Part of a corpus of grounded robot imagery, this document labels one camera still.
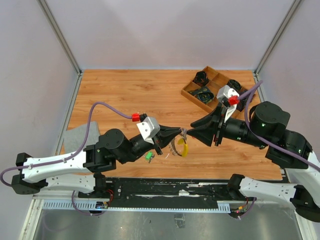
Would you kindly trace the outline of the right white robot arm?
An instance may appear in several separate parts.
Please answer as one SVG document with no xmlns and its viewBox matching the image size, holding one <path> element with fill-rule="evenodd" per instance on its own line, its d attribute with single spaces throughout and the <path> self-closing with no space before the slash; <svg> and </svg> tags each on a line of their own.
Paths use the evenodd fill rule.
<svg viewBox="0 0 320 240">
<path fill-rule="evenodd" d="M 266 149 L 265 157 L 293 176 L 293 183 L 268 183 L 233 174 L 226 193 L 232 200 L 263 199 L 294 208 L 301 217 L 320 221 L 320 163 L 311 144 L 300 133 L 288 130 L 290 114 L 269 101 L 252 107 L 247 120 L 226 118 L 221 104 L 191 123 L 189 136 L 207 146 L 224 138 Z"/>
</svg>

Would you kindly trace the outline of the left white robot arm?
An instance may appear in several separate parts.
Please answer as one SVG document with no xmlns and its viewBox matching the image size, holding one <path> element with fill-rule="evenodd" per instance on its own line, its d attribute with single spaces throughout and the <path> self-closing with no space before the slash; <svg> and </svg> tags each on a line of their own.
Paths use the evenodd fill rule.
<svg viewBox="0 0 320 240">
<path fill-rule="evenodd" d="M 137 127 L 139 134 L 130 139 L 121 130 L 112 128 L 100 135 L 95 144 L 62 155 L 35 158 L 19 153 L 15 166 L 19 173 L 12 177 L 10 187 L 19 195 L 33 195 L 45 189 L 79 191 L 101 198 L 107 193 L 104 182 L 94 176 L 81 180 L 71 175 L 111 171 L 117 163 L 133 163 L 151 150 L 161 155 L 162 149 L 181 133 L 179 127 L 151 128 L 145 122 Z"/>
</svg>

